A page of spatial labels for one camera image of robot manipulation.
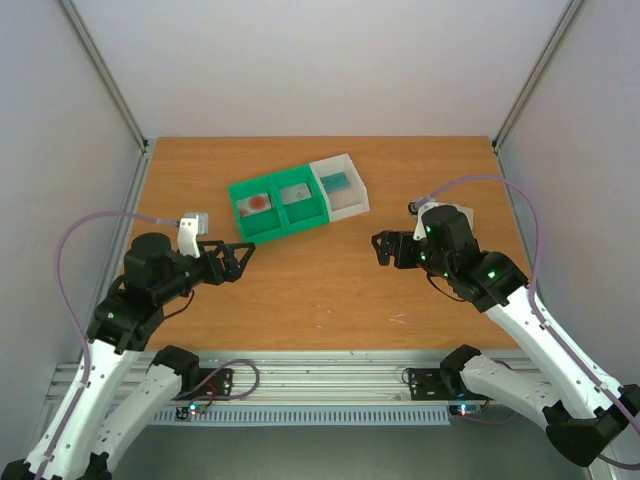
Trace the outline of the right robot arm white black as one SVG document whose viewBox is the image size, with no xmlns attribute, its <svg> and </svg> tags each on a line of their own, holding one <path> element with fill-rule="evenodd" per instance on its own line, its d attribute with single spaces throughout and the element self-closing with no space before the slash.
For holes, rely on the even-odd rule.
<svg viewBox="0 0 640 480">
<path fill-rule="evenodd" d="M 590 466 L 627 428 L 639 426 L 639 387 L 604 372 L 561 328 L 527 276 L 505 254 L 480 249 L 467 216 L 429 202 L 412 231 L 384 230 L 371 239 L 380 265 L 421 269 L 441 278 L 461 302 L 498 325 L 543 375 L 541 382 L 463 345 L 440 363 L 453 396 L 475 394 L 539 426 L 570 462 Z"/>
</svg>

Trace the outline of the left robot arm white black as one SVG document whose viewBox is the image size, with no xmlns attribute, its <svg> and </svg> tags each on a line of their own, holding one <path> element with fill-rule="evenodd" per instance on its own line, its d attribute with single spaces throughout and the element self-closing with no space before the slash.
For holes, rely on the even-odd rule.
<svg viewBox="0 0 640 480">
<path fill-rule="evenodd" d="M 195 395 L 203 382 L 196 354 L 159 351 L 139 385 L 119 405 L 114 396 L 155 330 L 165 306 L 191 298 L 200 284 L 239 280 L 252 242 L 196 241 L 185 252 L 168 236 L 136 237 L 124 272 L 94 310 L 87 351 L 54 419 L 24 459 L 6 465 L 4 479 L 109 479 L 126 450 L 169 401 Z"/>
</svg>

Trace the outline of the card with red circle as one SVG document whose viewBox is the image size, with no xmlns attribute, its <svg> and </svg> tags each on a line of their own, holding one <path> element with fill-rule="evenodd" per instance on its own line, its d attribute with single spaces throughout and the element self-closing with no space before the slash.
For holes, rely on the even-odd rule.
<svg viewBox="0 0 640 480">
<path fill-rule="evenodd" d="M 271 210 L 272 203 L 267 193 L 257 193 L 237 200 L 236 207 L 241 217 L 249 217 Z"/>
</svg>

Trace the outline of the grey card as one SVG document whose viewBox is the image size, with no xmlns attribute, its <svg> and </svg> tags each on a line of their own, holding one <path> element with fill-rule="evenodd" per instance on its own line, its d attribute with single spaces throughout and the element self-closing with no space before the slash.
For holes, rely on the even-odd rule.
<svg viewBox="0 0 640 480">
<path fill-rule="evenodd" d="M 312 192 L 307 183 L 284 187 L 279 193 L 284 205 L 291 205 L 312 198 Z"/>
</svg>

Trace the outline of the teal card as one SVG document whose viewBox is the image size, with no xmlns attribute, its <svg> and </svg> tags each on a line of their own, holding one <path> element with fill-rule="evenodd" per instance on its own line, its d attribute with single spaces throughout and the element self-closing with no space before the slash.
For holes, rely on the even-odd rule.
<svg viewBox="0 0 640 480">
<path fill-rule="evenodd" d="M 336 172 L 320 178 L 321 184 L 327 193 L 333 193 L 347 189 L 350 186 L 348 177 L 344 172 Z"/>
</svg>

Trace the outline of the left green bin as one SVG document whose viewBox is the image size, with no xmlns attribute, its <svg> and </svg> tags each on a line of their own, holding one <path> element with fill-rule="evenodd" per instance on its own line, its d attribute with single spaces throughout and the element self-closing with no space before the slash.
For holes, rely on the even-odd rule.
<svg viewBox="0 0 640 480">
<path fill-rule="evenodd" d="M 286 234 L 283 205 L 271 176 L 231 184 L 228 193 L 244 241 L 263 244 Z"/>
</svg>

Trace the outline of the green bin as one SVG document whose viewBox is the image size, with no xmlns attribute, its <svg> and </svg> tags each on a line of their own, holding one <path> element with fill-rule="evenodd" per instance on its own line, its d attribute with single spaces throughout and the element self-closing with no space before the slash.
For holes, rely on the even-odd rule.
<svg viewBox="0 0 640 480">
<path fill-rule="evenodd" d="M 329 223 L 324 194 L 308 164 L 277 171 L 270 177 L 288 235 Z"/>
<path fill-rule="evenodd" d="M 283 205 L 271 176 L 231 184 L 228 193 L 244 241 L 263 244 L 286 234 Z"/>
</svg>

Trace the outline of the white bin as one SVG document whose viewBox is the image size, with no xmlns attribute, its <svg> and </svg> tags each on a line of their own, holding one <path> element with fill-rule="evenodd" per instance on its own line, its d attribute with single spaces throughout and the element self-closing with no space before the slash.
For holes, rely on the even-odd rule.
<svg viewBox="0 0 640 480">
<path fill-rule="evenodd" d="M 309 166 L 324 196 L 330 222 L 370 211 L 367 188 L 348 154 L 317 160 Z"/>
</svg>

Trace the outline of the middle green bin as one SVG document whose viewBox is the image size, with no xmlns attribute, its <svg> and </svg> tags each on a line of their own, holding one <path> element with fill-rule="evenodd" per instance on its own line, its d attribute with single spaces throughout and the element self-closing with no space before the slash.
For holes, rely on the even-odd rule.
<svg viewBox="0 0 640 480">
<path fill-rule="evenodd" d="M 277 171 L 270 177 L 288 235 L 329 223 L 324 194 L 308 164 Z"/>
</svg>

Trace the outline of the controller board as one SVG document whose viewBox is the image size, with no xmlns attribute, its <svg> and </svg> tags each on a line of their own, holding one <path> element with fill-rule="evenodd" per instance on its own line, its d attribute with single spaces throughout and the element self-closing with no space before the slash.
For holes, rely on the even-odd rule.
<svg viewBox="0 0 640 480">
<path fill-rule="evenodd" d="M 480 415 L 484 410 L 481 404 L 457 404 L 449 406 L 449 413 L 453 417 L 473 417 Z"/>
<path fill-rule="evenodd" d="M 190 404 L 189 406 L 177 407 L 175 409 L 176 421 L 187 421 L 191 418 L 196 418 L 204 415 L 208 408 L 202 404 Z"/>
</svg>

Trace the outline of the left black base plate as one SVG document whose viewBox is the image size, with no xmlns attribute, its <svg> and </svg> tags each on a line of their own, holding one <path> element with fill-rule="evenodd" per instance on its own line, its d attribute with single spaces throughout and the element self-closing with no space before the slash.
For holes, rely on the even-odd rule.
<svg viewBox="0 0 640 480">
<path fill-rule="evenodd" d="M 213 374 L 214 369 L 202 368 L 194 380 L 190 380 L 177 395 L 176 400 L 208 400 L 219 396 L 229 396 L 232 391 L 234 370 L 224 368 Z"/>
</svg>

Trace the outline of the aluminium rail frame front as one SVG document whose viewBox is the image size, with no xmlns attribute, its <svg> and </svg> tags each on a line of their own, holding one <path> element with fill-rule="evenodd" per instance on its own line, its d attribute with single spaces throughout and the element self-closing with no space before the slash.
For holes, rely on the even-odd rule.
<svg viewBox="0 0 640 480">
<path fill-rule="evenodd" d="M 116 390 L 113 403 L 123 401 L 142 380 L 156 352 L 145 352 Z M 215 368 L 234 359 L 249 359 L 260 371 L 260 384 L 246 405 L 408 405 L 409 387 L 401 380 L 405 368 L 435 368 L 449 350 L 326 350 L 326 351 L 196 351 L 200 367 Z M 485 350 L 495 361 L 536 382 L 546 382 L 521 350 Z M 255 376 L 247 366 L 232 366 L 232 392 L 243 393 Z M 77 363 L 61 363 L 45 396 L 45 405 L 61 402 Z"/>
</svg>

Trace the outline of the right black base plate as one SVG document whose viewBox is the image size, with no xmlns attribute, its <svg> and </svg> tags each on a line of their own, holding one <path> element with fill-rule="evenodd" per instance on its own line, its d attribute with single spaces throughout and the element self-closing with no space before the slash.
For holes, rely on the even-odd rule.
<svg viewBox="0 0 640 480">
<path fill-rule="evenodd" d="M 405 368 L 401 380 L 408 387 L 412 401 L 449 401 L 452 398 L 437 368 Z"/>
</svg>

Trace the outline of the aluminium corner post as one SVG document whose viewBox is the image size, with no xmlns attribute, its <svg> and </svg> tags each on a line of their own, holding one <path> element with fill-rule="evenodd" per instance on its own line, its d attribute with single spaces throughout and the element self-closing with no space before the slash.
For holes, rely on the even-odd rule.
<svg viewBox="0 0 640 480">
<path fill-rule="evenodd" d="M 134 118 L 124 95 L 117 85 L 117 82 L 101 54 L 96 41 L 90 33 L 86 22 L 82 18 L 76 3 L 72 0 L 57 0 L 56 4 L 61 9 L 66 20 L 69 22 L 69 25 L 77 37 L 82 50 L 87 55 L 122 120 L 126 124 L 134 142 L 141 152 L 145 152 L 148 140 L 145 138 L 138 122 Z"/>
<path fill-rule="evenodd" d="M 544 42 L 539 55 L 529 71 L 522 87 L 515 97 L 508 113 L 491 142 L 493 152 L 500 155 L 500 150 L 505 144 L 510 133 L 514 129 L 519 117 L 540 85 L 546 71 L 551 66 L 556 54 L 560 50 L 565 38 L 571 31 L 579 14 L 585 7 L 585 0 L 570 0 L 566 3 L 561 14 L 554 24 L 551 33 Z"/>
</svg>

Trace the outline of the right aluminium corner post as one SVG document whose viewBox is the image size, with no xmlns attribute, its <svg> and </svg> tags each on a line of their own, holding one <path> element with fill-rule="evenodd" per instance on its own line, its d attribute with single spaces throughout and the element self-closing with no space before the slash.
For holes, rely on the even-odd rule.
<svg viewBox="0 0 640 480">
<path fill-rule="evenodd" d="M 585 7 L 585 0 L 570 0 L 566 3 L 561 14 L 554 24 L 551 33 L 544 42 L 539 55 L 529 71 L 522 87 L 515 97 L 508 113 L 491 142 L 493 152 L 500 155 L 500 150 L 505 144 L 510 133 L 514 129 L 519 117 L 540 85 L 546 71 L 551 66 L 556 54 L 560 50 L 565 38 L 571 31 L 579 14 Z"/>
</svg>

